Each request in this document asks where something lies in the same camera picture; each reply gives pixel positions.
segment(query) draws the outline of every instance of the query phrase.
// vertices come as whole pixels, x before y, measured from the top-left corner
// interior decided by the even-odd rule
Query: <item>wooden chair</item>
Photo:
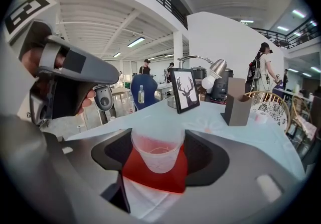
[[[304,156],[304,152],[302,152],[302,150],[307,151],[314,139],[316,127],[311,123],[312,119],[309,107],[306,105],[304,100],[294,95],[291,107],[291,124],[295,126],[295,130],[294,134],[291,135],[291,140],[293,144],[296,143],[295,148],[301,157]],[[295,135],[298,129],[302,130],[303,137],[296,140]]]
[[[253,91],[245,95],[252,98],[251,110],[266,112],[284,128],[285,133],[288,131],[291,123],[290,111],[280,96],[266,91]]]

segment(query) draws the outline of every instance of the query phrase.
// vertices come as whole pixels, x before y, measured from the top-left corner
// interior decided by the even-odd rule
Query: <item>tape roll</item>
[[[268,115],[265,112],[263,112],[261,110],[257,110],[255,112],[255,122],[257,122],[259,124],[264,124],[264,123],[266,123],[267,118],[268,118]]]

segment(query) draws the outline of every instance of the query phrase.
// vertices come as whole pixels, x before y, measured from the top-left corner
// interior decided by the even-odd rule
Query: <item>lamp arm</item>
[[[209,58],[204,58],[204,57],[201,57],[201,56],[198,56],[198,55],[188,55],[188,56],[185,56],[185,57],[182,57],[182,58],[178,58],[178,60],[180,61],[180,65],[179,65],[179,68],[183,68],[183,63],[188,60],[188,59],[193,59],[193,58],[199,58],[199,59],[203,59],[203,60],[206,60],[209,64],[213,64],[214,62],[211,61]]]

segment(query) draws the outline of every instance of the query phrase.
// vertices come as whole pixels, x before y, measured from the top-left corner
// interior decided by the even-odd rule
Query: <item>black backpack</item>
[[[258,80],[261,77],[260,71],[260,57],[255,57],[255,59],[249,64],[249,71],[247,73],[247,80]]]

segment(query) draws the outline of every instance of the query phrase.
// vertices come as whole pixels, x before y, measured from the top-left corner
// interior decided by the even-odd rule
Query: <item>picture frame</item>
[[[177,113],[181,114],[200,105],[192,69],[171,70]]]

